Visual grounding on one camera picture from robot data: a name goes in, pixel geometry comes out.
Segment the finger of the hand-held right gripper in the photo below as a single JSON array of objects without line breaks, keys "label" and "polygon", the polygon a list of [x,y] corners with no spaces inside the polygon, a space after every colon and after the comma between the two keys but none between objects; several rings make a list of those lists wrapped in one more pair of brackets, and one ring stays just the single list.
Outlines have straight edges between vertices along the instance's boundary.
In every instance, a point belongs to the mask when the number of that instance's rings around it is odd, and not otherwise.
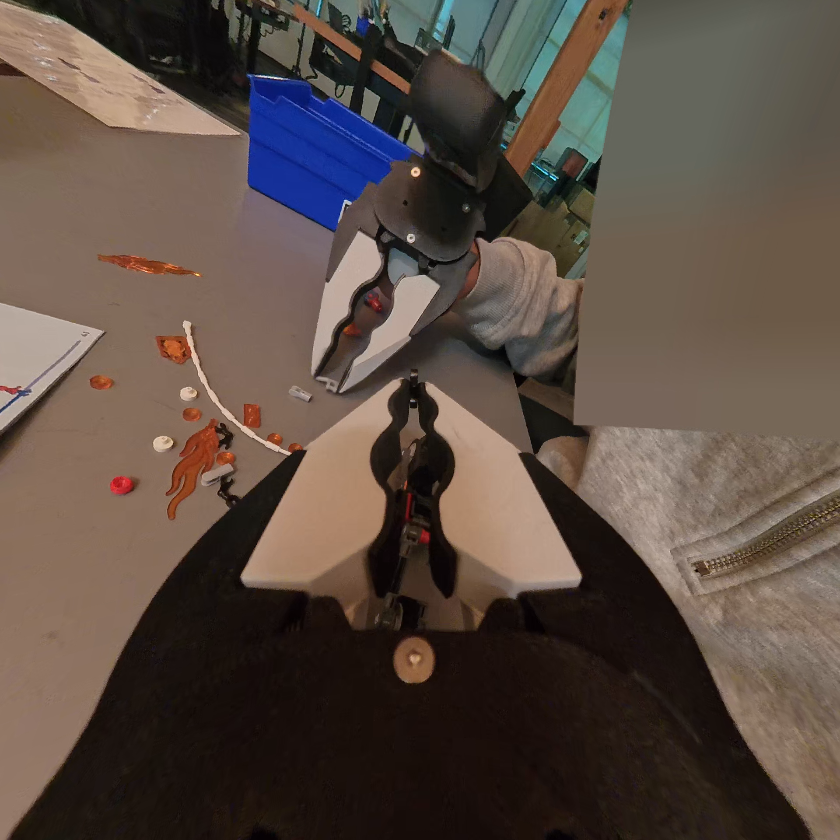
[{"label": "finger of the hand-held right gripper", "polygon": [[438,290],[438,283],[428,275],[405,276],[397,283],[390,313],[371,331],[369,342],[353,359],[337,393],[344,394],[362,383],[408,344],[412,330]]},{"label": "finger of the hand-held right gripper", "polygon": [[[318,322],[314,332],[311,375],[319,377],[337,349],[343,328],[353,319],[354,308],[378,277],[383,268],[383,256],[372,236],[357,232],[339,261],[331,278],[325,283]],[[339,387],[355,387],[381,364],[378,355],[386,346],[382,328],[375,328],[367,346],[350,363],[339,381]]]}]

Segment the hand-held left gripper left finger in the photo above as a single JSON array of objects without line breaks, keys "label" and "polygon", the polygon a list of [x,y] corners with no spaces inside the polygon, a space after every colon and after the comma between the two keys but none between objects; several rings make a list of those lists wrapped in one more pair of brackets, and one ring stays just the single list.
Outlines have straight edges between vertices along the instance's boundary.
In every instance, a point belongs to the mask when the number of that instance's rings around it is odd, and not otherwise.
[{"label": "hand-held left gripper left finger", "polygon": [[382,530],[386,495],[371,451],[389,427],[393,380],[316,437],[240,575],[252,589],[370,597],[368,549]]}]

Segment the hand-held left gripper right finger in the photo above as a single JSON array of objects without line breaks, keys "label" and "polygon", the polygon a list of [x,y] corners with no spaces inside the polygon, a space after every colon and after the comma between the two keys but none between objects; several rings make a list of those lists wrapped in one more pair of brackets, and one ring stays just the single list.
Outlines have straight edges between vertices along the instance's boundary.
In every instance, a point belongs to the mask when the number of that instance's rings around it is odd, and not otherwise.
[{"label": "hand-held left gripper right finger", "polygon": [[480,623],[490,604],[529,592],[573,590],[582,573],[541,498],[522,453],[432,383],[417,405],[424,467],[417,489],[437,502],[444,558],[454,581],[442,596],[429,572],[416,578],[427,623]]}]

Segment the black lego motorcycle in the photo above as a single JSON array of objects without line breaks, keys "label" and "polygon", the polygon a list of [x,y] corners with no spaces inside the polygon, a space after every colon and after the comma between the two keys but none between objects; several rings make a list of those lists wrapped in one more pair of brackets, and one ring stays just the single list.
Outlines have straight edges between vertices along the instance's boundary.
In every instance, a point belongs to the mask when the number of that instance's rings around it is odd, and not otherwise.
[{"label": "black lego motorcycle", "polygon": [[387,631],[423,630],[427,604],[406,591],[406,576],[427,557],[431,539],[431,498],[436,487],[428,461],[427,436],[416,437],[402,452],[392,476],[400,526],[395,570],[373,627]]}]

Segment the blue plastic bin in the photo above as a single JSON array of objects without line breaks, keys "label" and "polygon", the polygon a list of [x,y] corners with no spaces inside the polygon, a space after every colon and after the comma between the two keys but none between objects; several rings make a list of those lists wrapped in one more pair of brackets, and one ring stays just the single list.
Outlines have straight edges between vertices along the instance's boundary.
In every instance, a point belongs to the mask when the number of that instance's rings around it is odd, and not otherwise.
[{"label": "blue plastic bin", "polygon": [[306,81],[249,81],[248,186],[328,230],[393,162],[415,154]]}]

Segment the instruction booklet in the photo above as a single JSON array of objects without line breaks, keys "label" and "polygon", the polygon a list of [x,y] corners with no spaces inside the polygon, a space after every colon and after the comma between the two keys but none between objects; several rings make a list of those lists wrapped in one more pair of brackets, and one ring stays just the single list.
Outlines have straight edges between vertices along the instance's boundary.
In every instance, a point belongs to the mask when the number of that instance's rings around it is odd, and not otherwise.
[{"label": "instruction booklet", "polygon": [[1,305],[1,431],[58,383],[104,331]]}]

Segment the orange lego flame piece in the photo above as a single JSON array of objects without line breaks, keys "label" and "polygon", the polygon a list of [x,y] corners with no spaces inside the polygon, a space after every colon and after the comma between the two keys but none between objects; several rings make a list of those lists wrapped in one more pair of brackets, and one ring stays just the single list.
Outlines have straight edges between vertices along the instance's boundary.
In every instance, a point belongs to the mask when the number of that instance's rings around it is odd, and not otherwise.
[{"label": "orange lego flame piece", "polygon": [[179,455],[180,460],[173,468],[171,485],[165,495],[169,498],[166,516],[175,519],[178,506],[191,496],[200,477],[214,467],[219,450],[218,420],[211,418],[208,424],[190,436]]}]

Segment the long orange lego flame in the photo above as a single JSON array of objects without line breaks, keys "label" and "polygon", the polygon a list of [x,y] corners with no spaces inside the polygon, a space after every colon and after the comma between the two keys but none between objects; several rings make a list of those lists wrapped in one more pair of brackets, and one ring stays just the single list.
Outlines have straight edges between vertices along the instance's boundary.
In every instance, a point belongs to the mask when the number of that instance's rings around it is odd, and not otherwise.
[{"label": "long orange lego flame", "polygon": [[104,255],[99,254],[98,260],[118,266],[126,270],[155,275],[155,276],[176,276],[176,277],[202,277],[203,275],[195,270],[178,266],[169,262],[157,259],[149,259],[138,255]]}]

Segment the black office chair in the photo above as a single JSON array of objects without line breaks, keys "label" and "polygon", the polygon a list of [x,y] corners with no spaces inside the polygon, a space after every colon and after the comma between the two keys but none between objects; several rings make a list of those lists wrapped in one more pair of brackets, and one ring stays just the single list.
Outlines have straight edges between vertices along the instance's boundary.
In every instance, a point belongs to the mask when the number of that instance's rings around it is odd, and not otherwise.
[{"label": "black office chair", "polygon": [[488,188],[482,193],[485,202],[485,240],[500,236],[517,220],[531,203],[532,192],[504,153],[500,153],[497,168]]}]

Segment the wooden desk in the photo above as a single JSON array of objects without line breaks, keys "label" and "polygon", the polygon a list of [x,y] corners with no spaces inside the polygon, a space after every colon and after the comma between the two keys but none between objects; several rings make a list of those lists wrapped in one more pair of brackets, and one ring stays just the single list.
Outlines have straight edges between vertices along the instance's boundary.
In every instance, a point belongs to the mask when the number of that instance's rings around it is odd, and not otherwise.
[{"label": "wooden desk", "polygon": [[[292,16],[312,36],[310,70],[350,91],[362,64],[364,37],[354,31],[339,31],[299,3],[293,4]],[[403,43],[388,28],[377,42],[365,77],[366,90],[395,109],[404,110],[411,81],[425,56],[423,49]]]}]

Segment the person's grey sweater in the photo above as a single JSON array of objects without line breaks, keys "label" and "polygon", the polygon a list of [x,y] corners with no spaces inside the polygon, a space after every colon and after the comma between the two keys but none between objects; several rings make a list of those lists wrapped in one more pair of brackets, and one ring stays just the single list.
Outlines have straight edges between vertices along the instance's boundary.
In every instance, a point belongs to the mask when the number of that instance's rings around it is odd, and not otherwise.
[{"label": "person's grey sweater", "polygon": [[750,748],[838,838],[838,443],[598,427],[538,459],[656,575]]}]

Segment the printed paper sheet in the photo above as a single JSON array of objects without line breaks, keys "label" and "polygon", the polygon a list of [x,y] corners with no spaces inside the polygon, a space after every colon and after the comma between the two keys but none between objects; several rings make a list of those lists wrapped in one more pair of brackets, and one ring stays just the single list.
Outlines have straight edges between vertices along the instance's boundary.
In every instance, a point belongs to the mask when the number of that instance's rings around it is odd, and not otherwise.
[{"label": "printed paper sheet", "polygon": [[15,3],[1,3],[1,59],[113,129],[240,135],[68,22]]}]

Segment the wooden post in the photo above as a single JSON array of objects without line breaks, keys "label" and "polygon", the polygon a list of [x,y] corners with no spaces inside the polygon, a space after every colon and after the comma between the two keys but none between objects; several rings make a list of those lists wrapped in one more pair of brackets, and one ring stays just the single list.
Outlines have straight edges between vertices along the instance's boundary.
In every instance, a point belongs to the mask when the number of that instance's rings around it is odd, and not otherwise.
[{"label": "wooden post", "polygon": [[520,176],[556,134],[563,110],[626,6],[627,1],[584,3],[505,151]]}]

